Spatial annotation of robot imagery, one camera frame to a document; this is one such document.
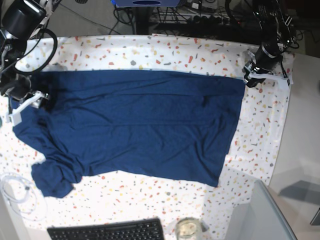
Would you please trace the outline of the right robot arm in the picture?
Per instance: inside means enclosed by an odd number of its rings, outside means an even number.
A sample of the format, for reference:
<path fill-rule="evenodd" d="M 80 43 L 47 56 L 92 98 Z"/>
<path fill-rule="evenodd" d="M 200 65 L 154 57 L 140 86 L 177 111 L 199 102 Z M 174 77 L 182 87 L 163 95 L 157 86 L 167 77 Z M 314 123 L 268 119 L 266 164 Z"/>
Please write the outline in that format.
<path fill-rule="evenodd" d="M 0 94 L 20 101 L 33 94 L 30 76 L 41 72 L 52 60 L 58 48 L 57 36 L 48 29 L 48 21 L 61 2 L 59 0 L 14 0 L 0 13 Z M 52 51 L 37 69 L 22 71 L 18 61 L 26 51 L 27 41 L 47 34 L 53 39 Z"/>

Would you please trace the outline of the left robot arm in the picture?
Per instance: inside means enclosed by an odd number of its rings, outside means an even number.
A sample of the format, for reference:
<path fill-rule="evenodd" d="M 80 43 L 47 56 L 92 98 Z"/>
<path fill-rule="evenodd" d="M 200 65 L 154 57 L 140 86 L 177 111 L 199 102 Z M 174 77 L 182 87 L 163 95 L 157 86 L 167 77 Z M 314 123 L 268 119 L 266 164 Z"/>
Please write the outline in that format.
<path fill-rule="evenodd" d="M 288 88 L 292 84 L 285 68 L 288 49 L 294 45 L 299 47 L 293 18 L 287 14 L 280 0 L 253 0 L 251 9 L 261 28 L 261 40 L 258 48 L 245 51 L 243 81 L 249 88 L 265 80 L 278 82 L 280 87 Z"/>

